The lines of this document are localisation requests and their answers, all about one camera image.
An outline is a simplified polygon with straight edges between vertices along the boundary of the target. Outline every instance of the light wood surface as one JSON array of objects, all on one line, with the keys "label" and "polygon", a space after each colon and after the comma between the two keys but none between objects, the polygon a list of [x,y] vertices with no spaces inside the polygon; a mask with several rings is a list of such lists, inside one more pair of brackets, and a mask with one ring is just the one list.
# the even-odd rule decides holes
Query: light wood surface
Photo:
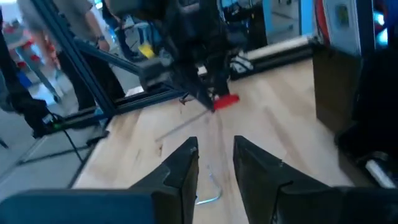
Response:
[{"label": "light wood surface", "polygon": [[196,101],[172,100],[118,116],[110,136],[93,152],[76,188],[128,188],[155,169],[190,136],[200,154],[198,198],[214,196],[208,167],[221,198],[195,207],[194,223],[247,223],[233,168],[233,137],[242,135],[298,170],[328,184],[352,185],[338,166],[333,136],[315,117],[312,61],[291,64],[230,83],[241,101],[208,113],[155,142],[205,109]]}]

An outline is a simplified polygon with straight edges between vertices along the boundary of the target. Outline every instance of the gray floor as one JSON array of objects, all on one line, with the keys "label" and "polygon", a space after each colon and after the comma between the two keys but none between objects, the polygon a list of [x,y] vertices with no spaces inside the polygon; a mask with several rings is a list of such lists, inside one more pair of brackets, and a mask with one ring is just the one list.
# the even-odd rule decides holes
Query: gray floor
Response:
[{"label": "gray floor", "polygon": [[[276,43],[299,35],[298,5],[294,1],[291,6],[273,5],[273,23],[275,27],[285,27],[292,24],[293,29],[283,30],[269,36],[269,42]],[[134,43],[137,39],[136,32],[129,39]],[[113,67],[125,91],[139,86],[139,80],[131,73]],[[50,105],[49,109],[58,114],[72,114],[77,111],[77,102],[71,84],[63,75],[57,78],[57,83],[62,92],[62,104]],[[41,87],[30,89],[34,95]],[[17,114],[8,114],[0,111],[0,138],[8,145],[9,149],[0,146],[0,201],[17,192],[28,189],[65,188],[77,172],[80,162],[76,155],[49,159],[46,161],[17,167],[16,162],[29,156],[31,158],[46,154],[60,152],[72,148],[63,133],[47,136],[41,140],[31,137],[31,130],[24,119]],[[100,128],[87,128],[82,131],[68,131],[77,146],[82,146],[87,139],[101,132]]]}]

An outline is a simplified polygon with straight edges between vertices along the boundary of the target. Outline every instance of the yellow object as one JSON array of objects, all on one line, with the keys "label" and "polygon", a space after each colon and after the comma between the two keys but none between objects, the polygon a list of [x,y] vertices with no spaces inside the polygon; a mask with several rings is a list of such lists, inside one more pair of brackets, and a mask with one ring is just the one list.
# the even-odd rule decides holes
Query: yellow object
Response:
[{"label": "yellow object", "polygon": [[147,58],[155,57],[155,53],[152,50],[152,46],[150,44],[144,43],[141,46],[139,46],[138,49]]}]

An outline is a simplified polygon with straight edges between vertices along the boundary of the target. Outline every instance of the floor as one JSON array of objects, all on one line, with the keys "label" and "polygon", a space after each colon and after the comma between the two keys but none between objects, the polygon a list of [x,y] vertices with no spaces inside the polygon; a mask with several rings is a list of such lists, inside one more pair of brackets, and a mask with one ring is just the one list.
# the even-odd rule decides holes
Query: floor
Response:
[{"label": "floor", "polygon": [[[330,186],[369,186],[355,167],[347,163],[342,169],[344,160],[339,160],[332,133],[316,118],[311,60],[231,82],[229,88],[240,102],[207,112],[166,136],[204,107],[197,101],[183,106],[171,100],[116,117],[108,127],[110,136],[97,145],[75,188],[126,189],[196,136],[198,199],[217,193],[209,171],[223,193],[216,202],[196,206],[193,223],[248,223],[233,168],[235,135]],[[356,175],[348,177],[347,169]]]},{"label": "floor", "polygon": [[[274,5],[273,11],[291,15],[294,11],[293,7],[285,7],[283,5]],[[273,13],[273,22],[278,26],[284,26],[286,23],[293,22],[294,29],[281,32],[270,37],[270,42],[279,42],[284,39],[295,37],[298,35],[297,18],[286,18],[280,14]],[[136,33],[131,35],[129,39],[130,44],[134,44],[137,39]],[[125,91],[139,85],[136,76],[113,67],[116,75],[119,78]],[[42,98],[50,105],[49,109],[55,113],[66,115],[77,111],[77,102],[73,92],[73,87],[64,75],[58,75],[54,72],[44,71],[49,80],[56,84],[58,94],[62,96],[62,103],[55,104],[48,90],[42,85],[36,85],[29,89],[31,94],[36,98]],[[32,81],[35,81],[34,74],[28,74]],[[41,140],[36,140],[31,137],[31,130],[26,125],[24,119],[17,114],[8,114],[0,111],[0,126],[11,127],[0,129],[0,138],[8,145],[9,149],[0,147],[0,201],[5,197],[12,195],[21,190],[35,189],[35,188],[64,188],[72,180],[75,172],[78,170],[80,162],[76,155],[69,154],[58,157],[56,159],[39,162],[36,164],[29,164],[23,167],[16,167],[16,161],[26,156],[35,158],[59,152],[64,149],[71,148],[70,143],[62,133],[47,136]],[[87,139],[96,135],[99,130],[95,128],[88,128],[82,131],[69,130],[73,141],[77,146],[81,146]]]}]

